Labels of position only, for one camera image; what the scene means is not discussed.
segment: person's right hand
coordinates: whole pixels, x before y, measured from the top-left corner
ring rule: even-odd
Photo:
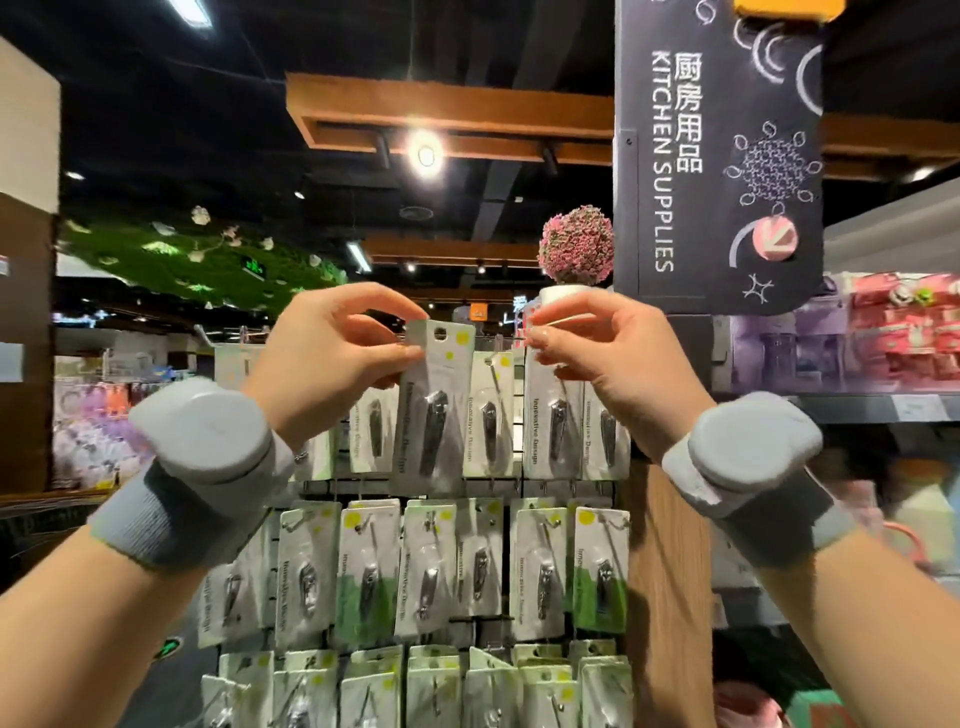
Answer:
[[[594,289],[538,309],[531,323],[527,344],[538,361],[591,382],[654,462],[715,405],[658,308]]]

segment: pink flower ball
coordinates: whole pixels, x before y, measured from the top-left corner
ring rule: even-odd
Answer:
[[[557,283],[596,285],[613,272],[613,225],[593,205],[555,215],[543,226],[540,267]]]

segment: spotlight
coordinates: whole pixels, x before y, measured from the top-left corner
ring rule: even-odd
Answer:
[[[937,171],[936,167],[918,167],[913,173],[907,175],[907,182],[919,182]]]
[[[347,250],[350,252],[350,255],[353,256],[353,261],[360,268],[361,273],[369,273],[373,270],[373,268],[370,267],[367,256],[364,255],[363,248],[360,247],[360,241],[350,240],[347,243]]]
[[[437,177],[444,168],[444,147],[433,132],[410,132],[407,137],[407,157],[414,172],[425,180]]]
[[[169,0],[170,4],[191,28],[212,28],[213,22],[200,0]]]

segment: black sign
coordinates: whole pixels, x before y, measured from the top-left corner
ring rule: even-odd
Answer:
[[[730,0],[617,0],[616,290],[778,314],[823,274],[819,29]]]
[[[243,269],[256,279],[265,280],[267,277],[266,267],[249,255],[243,256]]]

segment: wooden panel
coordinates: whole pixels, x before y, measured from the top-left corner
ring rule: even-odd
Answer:
[[[0,194],[0,341],[24,345],[23,383],[0,384],[0,494],[37,493],[48,483],[53,409],[51,287],[53,217]]]
[[[656,466],[617,488],[631,512],[627,655],[638,728],[715,728],[707,522]]]
[[[613,98],[555,91],[290,73],[287,110],[334,124],[613,138]]]

